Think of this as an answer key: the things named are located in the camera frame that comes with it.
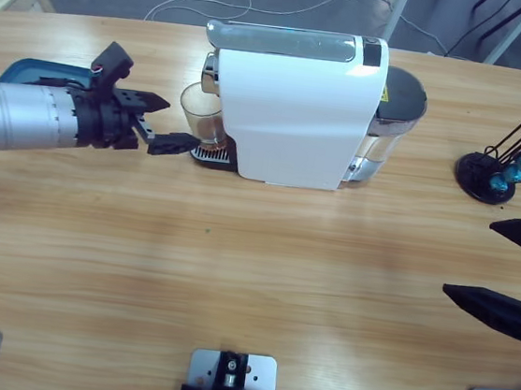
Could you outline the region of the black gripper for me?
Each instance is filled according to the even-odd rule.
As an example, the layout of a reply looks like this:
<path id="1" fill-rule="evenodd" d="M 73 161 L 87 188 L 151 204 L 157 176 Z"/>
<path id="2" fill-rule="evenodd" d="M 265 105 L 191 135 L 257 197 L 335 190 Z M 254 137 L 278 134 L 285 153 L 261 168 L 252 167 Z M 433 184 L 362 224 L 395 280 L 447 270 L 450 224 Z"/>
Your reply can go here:
<path id="1" fill-rule="evenodd" d="M 137 136 L 133 130 L 139 116 L 154 113 L 170 104 L 158 94 L 113 87 L 103 93 L 96 89 L 68 87 L 77 119 L 77 147 L 135 150 Z M 178 155 L 199 147 L 200 140 L 188 133 L 155 135 L 147 147 L 149 155 Z"/>

